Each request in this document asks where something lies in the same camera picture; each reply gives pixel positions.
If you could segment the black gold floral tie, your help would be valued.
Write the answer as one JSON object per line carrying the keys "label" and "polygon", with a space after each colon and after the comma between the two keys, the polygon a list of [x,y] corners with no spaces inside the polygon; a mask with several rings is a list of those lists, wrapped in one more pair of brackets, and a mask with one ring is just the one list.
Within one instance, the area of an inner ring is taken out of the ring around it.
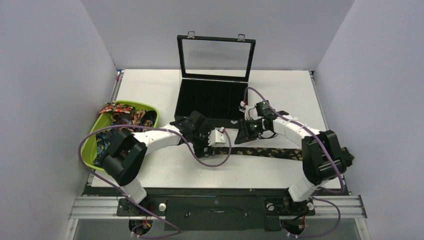
{"label": "black gold floral tie", "polygon": [[287,159],[302,161],[303,153],[299,148],[271,148],[271,147],[232,147],[211,146],[207,149],[209,156],[213,155],[244,155],[254,157]]}

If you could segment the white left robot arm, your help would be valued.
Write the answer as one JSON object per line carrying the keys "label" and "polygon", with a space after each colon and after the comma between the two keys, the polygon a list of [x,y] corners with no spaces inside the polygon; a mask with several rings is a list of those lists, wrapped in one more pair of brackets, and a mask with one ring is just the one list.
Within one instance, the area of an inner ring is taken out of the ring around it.
{"label": "white left robot arm", "polygon": [[218,131],[213,124],[198,111],[193,111],[188,117],[172,121],[160,130],[120,130],[110,140],[99,163],[131,199],[129,208],[136,215],[143,215],[149,210],[147,192],[138,177],[144,158],[157,150],[184,143],[191,143],[196,157],[202,158],[217,140],[216,134]]}

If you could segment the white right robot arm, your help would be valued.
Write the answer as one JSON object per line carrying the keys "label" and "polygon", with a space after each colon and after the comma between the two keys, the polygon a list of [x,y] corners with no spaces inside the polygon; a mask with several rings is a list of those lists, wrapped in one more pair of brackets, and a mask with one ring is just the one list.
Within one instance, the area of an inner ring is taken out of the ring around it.
{"label": "white right robot arm", "polygon": [[302,201],[309,199],[325,183],[340,180],[353,163],[353,156],[340,146],[332,130],[308,127],[283,110],[275,111],[267,101],[254,106],[241,101],[238,109],[244,117],[239,120],[236,145],[257,140],[260,134],[271,131],[301,148],[302,175],[288,188],[289,195],[282,199],[282,207],[289,214],[296,213]]}

